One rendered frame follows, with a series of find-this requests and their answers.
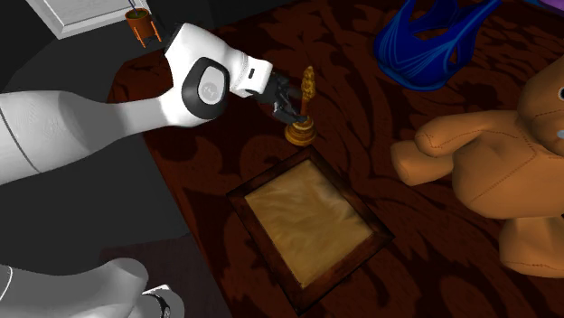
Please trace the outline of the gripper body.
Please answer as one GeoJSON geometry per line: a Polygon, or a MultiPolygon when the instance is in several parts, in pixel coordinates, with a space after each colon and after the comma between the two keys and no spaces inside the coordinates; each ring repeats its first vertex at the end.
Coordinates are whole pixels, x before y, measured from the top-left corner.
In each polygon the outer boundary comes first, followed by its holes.
{"type": "Polygon", "coordinates": [[[262,93],[255,92],[253,98],[259,103],[274,105],[286,105],[289,103],[289,79],[272,72],[268,79],[268,83],[262,93]]]}

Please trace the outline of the golden figurine on round base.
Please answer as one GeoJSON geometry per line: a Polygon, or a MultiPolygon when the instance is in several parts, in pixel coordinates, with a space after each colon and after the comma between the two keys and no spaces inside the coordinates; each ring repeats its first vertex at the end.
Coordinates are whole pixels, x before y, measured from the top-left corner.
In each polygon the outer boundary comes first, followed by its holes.
{"type": "Polygon", "coordinates": [[[295,122],[285,128],[285,137],[293,145],[311,145],[316,137],[313,119],[309,116],[309,103],[315,96],[315,72],[312,66],[308,66],[303,73],[301,82],[301,109],[300,115],[305,117],[304,122],[295,122]]]}

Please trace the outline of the blue openwork basket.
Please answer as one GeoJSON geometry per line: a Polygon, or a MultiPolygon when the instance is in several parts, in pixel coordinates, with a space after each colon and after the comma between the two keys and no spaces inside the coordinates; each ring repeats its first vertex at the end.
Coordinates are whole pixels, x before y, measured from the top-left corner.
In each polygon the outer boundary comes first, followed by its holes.
{"type": "Polygon", "coordinates": [[[416,1],[406,0],[376,35],[373,55],[381,71],[404,88],[432,91],[472,60],[479,28],[501,0],[464,7],[457,0],[434,0],[412,20],[416,1]]]}

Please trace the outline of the potted plant in orange stand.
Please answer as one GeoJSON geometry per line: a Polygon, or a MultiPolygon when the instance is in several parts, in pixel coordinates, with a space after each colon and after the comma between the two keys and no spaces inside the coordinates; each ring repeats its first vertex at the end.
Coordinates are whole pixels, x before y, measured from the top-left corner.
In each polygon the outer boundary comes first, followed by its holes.
{"type": "Polygon", "coordinates": [[[157,31],[155,22],[150,12],[144,7],[136,7],[133,0],[127,0],[131,8],[124,14],[127,24],[131,28],[136,39],[145,48],[145,38],[155,36],[161,42],[162,38],[157,31]]]}

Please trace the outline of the white framed panel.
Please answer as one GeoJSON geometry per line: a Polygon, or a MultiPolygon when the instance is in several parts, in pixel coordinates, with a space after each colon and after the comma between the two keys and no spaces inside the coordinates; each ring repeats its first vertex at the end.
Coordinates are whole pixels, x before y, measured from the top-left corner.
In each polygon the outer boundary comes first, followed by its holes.
{"type": "Polygon", "coordinates": [[[26,0],[57,39],[119,23],[133,8],[151,12],[146,0],[26,0]]]}

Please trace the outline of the tan teddy bear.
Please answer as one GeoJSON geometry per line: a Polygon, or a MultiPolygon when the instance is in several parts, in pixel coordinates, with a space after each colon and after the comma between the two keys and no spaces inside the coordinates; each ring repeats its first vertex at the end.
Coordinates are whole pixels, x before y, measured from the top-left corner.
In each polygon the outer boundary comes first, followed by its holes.
{"type": "Polygon", "coordinates": [[[469,210],[503,220],[505,266],[564,278],[564,56],[527,81],[515,110],[436,117],[390,156],[407,185],[451,175],[469,210]]]}

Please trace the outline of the dark wooden picture frame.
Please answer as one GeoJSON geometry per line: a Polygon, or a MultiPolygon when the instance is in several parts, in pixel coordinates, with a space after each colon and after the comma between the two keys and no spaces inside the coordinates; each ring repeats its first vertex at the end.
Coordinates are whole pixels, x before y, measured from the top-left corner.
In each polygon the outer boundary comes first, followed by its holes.
{"type": "Polygon", "coordinates": [[[311,145],[227,196],[298,315],[394,239],[311,145]]]}

